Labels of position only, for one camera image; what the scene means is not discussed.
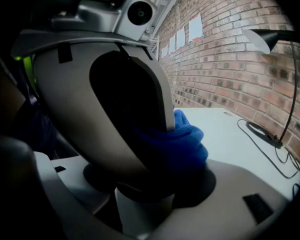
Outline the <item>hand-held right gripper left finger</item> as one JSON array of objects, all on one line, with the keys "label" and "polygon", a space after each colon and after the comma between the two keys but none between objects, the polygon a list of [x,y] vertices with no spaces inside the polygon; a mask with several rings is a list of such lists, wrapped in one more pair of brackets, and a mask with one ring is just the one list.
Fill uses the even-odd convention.
[{"label": "hand-held right gripper left finger", "polygon": [[86,211],[116,231],[122,230],[116,201],[116,182],[82,156],[50,160],[35,152],[36,165],[44,183],[58,180]]}]

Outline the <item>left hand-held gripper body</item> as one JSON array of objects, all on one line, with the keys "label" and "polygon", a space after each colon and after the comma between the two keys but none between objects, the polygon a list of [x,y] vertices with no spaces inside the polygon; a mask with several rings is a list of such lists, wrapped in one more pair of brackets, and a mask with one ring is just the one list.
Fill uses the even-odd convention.
[{"label": "left hand-held gripper body", "polygon": [[151,0],[36,0],[10,53],[32,55],[65,43],[147,47],[156,12]]}]

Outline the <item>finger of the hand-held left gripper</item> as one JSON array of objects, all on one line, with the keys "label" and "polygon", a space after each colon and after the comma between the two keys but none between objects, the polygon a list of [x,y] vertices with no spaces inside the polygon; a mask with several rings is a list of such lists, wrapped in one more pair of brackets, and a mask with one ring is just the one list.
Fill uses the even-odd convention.
[{"label": "finger of the hand-held left gripper", "polygon": [[113,125],[161,132],[175,128],[170,88],[159,63],[143,46],[116,43],[95,59],[91,87]]},{"label": "finger of the hand-held left gripper", "polygon": [[61,134],[87,161],[120,180],[142,179],[149,171],[120,136],[90,83],[90,69],[102,54],[117,51],[111,42],[70,46],[72,61],[60,63],[56,48],[35,57],[39,97]]}]

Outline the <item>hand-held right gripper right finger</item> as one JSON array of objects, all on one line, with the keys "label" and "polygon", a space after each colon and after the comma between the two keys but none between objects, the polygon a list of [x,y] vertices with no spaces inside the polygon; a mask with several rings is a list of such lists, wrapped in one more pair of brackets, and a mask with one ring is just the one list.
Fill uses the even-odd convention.
[{"label": "hand-held right gripper right finger", "polygon": [[[253,240],[280,215],[289,201],[250,171],[209,159],[216,177],[213,192],[194,207],[177,208],[149,236],[151,240]],[[244,197],[258,194],[272,210],[257,223]]]}]

